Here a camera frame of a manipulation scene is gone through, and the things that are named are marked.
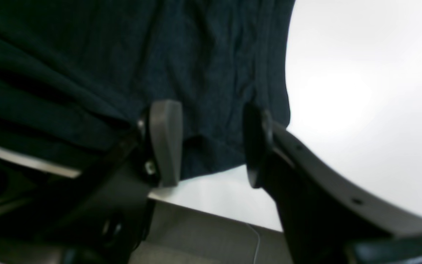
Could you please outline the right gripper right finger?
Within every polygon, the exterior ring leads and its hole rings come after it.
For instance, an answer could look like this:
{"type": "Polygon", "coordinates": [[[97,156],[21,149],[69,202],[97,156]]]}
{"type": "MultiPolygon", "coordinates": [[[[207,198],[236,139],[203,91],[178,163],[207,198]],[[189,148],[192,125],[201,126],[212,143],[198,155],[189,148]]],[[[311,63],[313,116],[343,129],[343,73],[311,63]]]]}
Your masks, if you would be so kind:
{"type": "Polygon", "coordinates": [[[422,217],[348,181],[247,103],[244,148],[251,187],[275,202],[294,264],[422,264],[422,217]]]}

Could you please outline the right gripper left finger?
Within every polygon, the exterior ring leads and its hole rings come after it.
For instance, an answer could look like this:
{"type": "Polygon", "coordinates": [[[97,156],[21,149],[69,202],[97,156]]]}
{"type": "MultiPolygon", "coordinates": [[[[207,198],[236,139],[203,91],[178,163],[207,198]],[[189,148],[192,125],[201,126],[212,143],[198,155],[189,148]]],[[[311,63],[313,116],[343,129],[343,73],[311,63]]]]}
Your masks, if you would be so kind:
{"type": "Polygon", "coordinates": [[[73,178],[0,159],[0,263],[128,263],[151,221],[149,192],[180,181],[182,139],[182,104],[161,100],[73,178]]]}

